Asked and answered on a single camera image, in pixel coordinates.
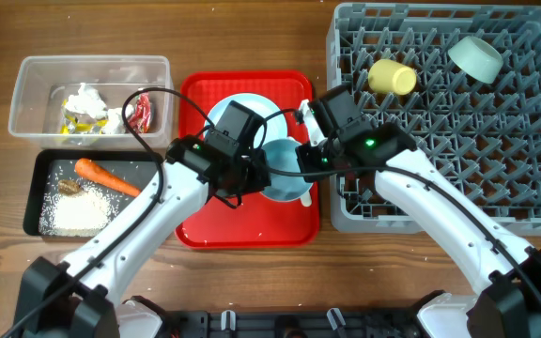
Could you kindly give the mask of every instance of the white bowl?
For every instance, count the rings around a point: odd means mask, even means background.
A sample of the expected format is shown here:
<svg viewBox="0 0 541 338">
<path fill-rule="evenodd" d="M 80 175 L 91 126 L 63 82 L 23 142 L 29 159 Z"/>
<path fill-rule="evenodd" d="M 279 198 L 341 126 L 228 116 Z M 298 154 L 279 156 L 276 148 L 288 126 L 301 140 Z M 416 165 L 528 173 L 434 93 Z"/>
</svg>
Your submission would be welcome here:
<svg viewBox="0 0 541 338">
<path fill-rule="evenodd" d="M 491 84 L 502 68 L 502 56 L 489 43 L 465 37 L 448 50 L 448 56 L 469 76 Z"/>
</svg>

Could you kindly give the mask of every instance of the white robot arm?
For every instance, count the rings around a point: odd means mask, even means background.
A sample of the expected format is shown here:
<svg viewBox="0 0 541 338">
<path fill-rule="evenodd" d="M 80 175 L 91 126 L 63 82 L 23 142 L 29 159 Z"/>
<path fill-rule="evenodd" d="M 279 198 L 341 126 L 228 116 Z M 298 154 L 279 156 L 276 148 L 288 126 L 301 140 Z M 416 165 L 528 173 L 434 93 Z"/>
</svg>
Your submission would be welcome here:
<svg viewBox="0 0 541 338">
<path fill-rule="evenodd" d="M 311 103 L 309 105 L 306 102 L 303 104 L 304 109 L 301 107 L 300 121 L 308 128 L 311 143 L 314 143 L 313 145 L 309 143 L 301 146 L 297 150 L 303 173 L 310 171 L 310 168 L 321 167 L 322 169 L 327 162 L 332 165 L 331 161 L 327 161 L 328 152 L 325 151 L 329 149 L 331 153 L 335 146 L 333 138 L 328 138 L 332 134 L 328 130 L 339 129 L 341 132 L 337 131 L 336 134 L 338 138 L 341 135 L 339 138 L 341 145 L 338 147 L 342 146 L 347 149 L 346 157 L 358 161 L 362 158 L 362 164 L 370 165 L 369 168 L 377 167 L 379 163 L 383 167 L 403 169 L 431 181 L 432 184 L 440 187 L 467 209 L 487 229 L 489 234 L 506 248 L 516 264 L 528 264 L 531 269 L 541 268 L 541 256 L 532 256 L 535 248 L 529 242 L 493 222 L 438 172 L 423 151 L 400 148 L 399 141 L 394 141 L 391 135 L 382 135 L 382 131 L 379 131 L 379 137 L 386 136 L 385 140 L 389 139 L 385 145 L 375 149 L 361 147 L 360 145 L 369 146 L 376 142 L 372 139 L 360 139 L 360 135 L 368 137 L 365 134 L 366 127 L 361 127 L 364 125 L 364 117 L 355 119 L 347 115 L 340 116 L 336 115 L 335 112 L 330 112 L 330 114 L 327 112 L 331 109 L 335 110 L 336 107 L 339 107 L 341 111 L 348 109 L 356 111 L 349 106 L 348 100 L 351 100 L 348 99 L 349 96 L 343 95 L 343 93 L 345 90 L 337 94 L 330 92 L 326 95 L 324 103 L 317 102 L 317 104 Z M 249 146 L 253 142 L 255 132 L 262 123 L 260 121 L 252 122 L 251 119 L 255 119 L 252 117 L 254 113 L 245 111 L 247 114 L 244 114 L 244 110 L 247 110 L 245 107 L 229 105 L 228 109 L 237 109 L 238 112 L 234 113 L 233 116 L 241 118 L 240 121 L 243 123 L 236 124 L 235 120 L 229 121 L 233 123 L 223 123 L 226 115 L 232 116 L 225 112 L 217 127 L 228 126 L 221 130 L 226 132 L 210 132 L 205 143 L 192 137 L 178 140 L 174 146 L 171 145 L 169 152 L 167 152 L 167 158 L 171 152 L 174 152 L 174 155 L 170 156 L 174 160 L 171 161 L 172 163 L 165 162 L 163 164 L 166 187 L 163 187 L 161 200 L 143 222 L 120 244 L 115 246 L 100 264 L 80 278 L 74 292 L 81 294 L 83 301 L 70 315 L 71 325 L 66 324 L 64 329 L 60 329 L 57 323 L 54 323 L 55 325 L 46 325 L 47 323 L 45 323 L 44 325 L 43 321 L 46 315 L 38 315 L 23 326 L 26 337 L 48 337 L 49 332 L 58 334 L 61 330 L 68 337 L 81 336 L 86 331 L 89 334 L 95 334 L 90 335 L 94 337 L 99 337 L 96 335 L 97 332 L 104 332 L 102 336 L 123 338 L 137 336 L 151 338 L 158 333 L 162 321 L 154 311 L 137 301 L 130 300 L 121 303 L 122 296 L 137 271 L 176 227 L 203 207 L 212 195 L 216 195 L 215 193 L 219 189 L 228 189 L 230 192 L 231 188 L 239 185 L 240 192 L 259 192 L 268 184 L 264 175 L 256 173 L 251 162 L 248 162 L 250 166 L 243 168 L 236 165 L 240 162 L 235 162 L 243 161 L 242 152 L 240 152 L 240 149 L 243 150 L 243 148 L 240 146 Z M 234 125 L 242 126 L 242 128 L 233 129 Z M 247 136 L 243 136 L 242 131 L 247 131 L 245 132 Z M 211 152 L 204 155 L 198 153 L 200 147 L 210 147 L 210 145 L 216 146 L 212 147 Z M 309 175 L 312 180 L 320 180 L 324 177 L 322 172 L 314 170 L 313 172 L 318 175 Z M 22 318 L 31 306 L 34 307 L 35 301 L 42 300 L 51 294 L 51 290 L 48 291 L 51 287 L 59 284 L 60 280 L 65 281 L 75 276 L 87 266 L 93 257 L 98 256 L 111 242 L 119 238 L 120 234 L 125 232 L 151 202 L 154 192 L 158 189 L 157 182 L 158 177 L 155 176 L 143 192 L 99 235 L 88 241 L 82 248 L 66 256 L 61 265 L 54 266 L 45 262 L 44 259 L 37 260 L 23 276 L 15 321 Z M 499 278 L 502 276 L 511 278 L 511 271 L 514 269 L 511 261 L 505 259 L 501 253 L 494 249 L 493 243 L 487 240 L 486 235 L 476 227 L 467 215 L 461 212 L 459 207 L 455 207 L 451 201 L 437 193 L 435 189 L 428 189 L 426 184 L 420 180 L 389 170 L 378 170 L 375 173 L 374 182 L 375 190 L 379 195 L 410 215 L 453 258 L 471 284 L 474 293 L 480 296 L 477 302 L 482 305 L 483 309 L 484 304 L 481 303 L 481 298 L 486 294 L 488 298 L 493 296 L 490 292 Z M 516 295 L 514 293 L 516 291 L 516 289 L 507 289 L 508 293 L 505 295 Z M 460 334 L 458 336 L 461 337 L 470 336 L 472 328 L 467 330 L 465 322 L 467 321 L 466 312 L 472 306 L 473 303 L 467 303 L 460 308 L 465 312 L 456 317 L 459 321 L 447 323 L 450 327 L 455 325 L 456 332 L 446 332 L 445 336 L 453 336 L 452 334 Z M 532 328 L 539 327 L 541 332 L 541 319 L 530 320 L 525 313 L 521 313 L 518 318 L 527 321 Z M 484 318 L 478 320 L 480 324 L 486 321 Z M 427 326 L 436 325 L 435 323 L 424 323 L 424 325 L 426 331 L 436 337 L 443 333 L 442 330 L 435 330 L 435 327 Z M 480 330 L 475 331 L 481 333 L 483 329 L 482 326 Z M 506 334 L 499 335 L 499 337 L 511 336 L 509 333 Z"/>
</svg>

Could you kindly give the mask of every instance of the black baking tray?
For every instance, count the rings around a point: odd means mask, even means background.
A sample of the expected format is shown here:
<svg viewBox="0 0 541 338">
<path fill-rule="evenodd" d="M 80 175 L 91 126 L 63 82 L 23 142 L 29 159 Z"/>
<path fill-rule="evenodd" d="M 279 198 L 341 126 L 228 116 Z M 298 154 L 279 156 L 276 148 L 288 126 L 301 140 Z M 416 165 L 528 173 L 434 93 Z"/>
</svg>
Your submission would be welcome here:
<svg viewBox="0 0 541 338">
<path fill-rule="evenodd" d="M 158 161 L 162 162 L 162 156 L 160 156 L 160 154 L 156 154 L 156 156 Z M 23 230 L 26 235 L 47 238 L 65 237 L 41 234 L 39 232 L 39 219 L 41 211 L 43 210 L 43 204 L 47 203 L 44 201 L 46 192 L 54 193 L 53 190 L 57 189 L 55 178 L 78 178 L 76 173 L 74 173 L 73 166 L 74 163 L 81 158 L 95 161 L 101 167 L 118 177 L 125 178 L 128 182 L 141 190 L 144 189 L 156 173 L 156 166 L 151 161 L 151 157 L 143 151 L 43 150 L 37 155 L 37 159 L 35 160 L 35 170 L 33 171 L 33 179 L 28 193 L 26 211 L 24 212 Z M 132 202 L 132 197 L 126 196 L 121 192 L 115 192 L 103 186 L 101 186 L 101 188 L 105 192 L 118 194 L 123 197 L 118 198 L 116 203 L 118 213 Z"/>
</svg>

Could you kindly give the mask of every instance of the wooden table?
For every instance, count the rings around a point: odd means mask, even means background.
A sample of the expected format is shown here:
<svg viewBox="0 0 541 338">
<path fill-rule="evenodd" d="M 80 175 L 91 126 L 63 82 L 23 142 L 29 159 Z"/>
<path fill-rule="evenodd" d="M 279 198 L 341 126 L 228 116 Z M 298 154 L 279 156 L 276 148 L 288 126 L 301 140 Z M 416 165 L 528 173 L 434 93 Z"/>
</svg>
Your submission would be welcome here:
<svg viewBox="0 0 541 338">
<path fill-rule="evenodd" d="M 81 245 L 45 242 L 22 230 L 39 153 L 7 131 L 23 58 L 160 54 L 170 60 L 175 87 L 201 70 L 298 69 L 322 93 L 325 36 L 336 6 L 318 0 L 154 5 L 84 0 L 65 6 L 29 2 L 35 5 L 0 0 L 0 334 L 11 322 L 19 281 L 31 261 L 39 255 L 58 261 Z M 401 306 L 436 289 L 471 292 L 452 260 L 425 234 L 338 233 L 330 222 L 328 184 L 322 193 L 321 231 L 313 243 L 288 250 L 195 252 L 170 238 L 141 269 L 126 296 L 143 295 L 169 310 L 215 312 Z M 541 247 L 541 238 L 529 240 Z"/>
</svg>

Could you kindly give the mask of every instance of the yellow cup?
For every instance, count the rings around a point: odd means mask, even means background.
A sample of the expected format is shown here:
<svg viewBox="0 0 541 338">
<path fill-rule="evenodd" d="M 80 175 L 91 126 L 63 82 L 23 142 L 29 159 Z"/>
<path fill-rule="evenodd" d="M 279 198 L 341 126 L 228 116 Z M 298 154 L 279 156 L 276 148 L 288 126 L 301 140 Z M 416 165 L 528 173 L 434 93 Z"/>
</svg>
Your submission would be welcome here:
<svg viewBox="0 0 541 338">
<path fill-rule="evenodd" d="M 377 61 L 368 72 L 368 85 L 377 93 L 406 95 L 416 83 L 414 69 L 388 59 Z"/>
</svg>

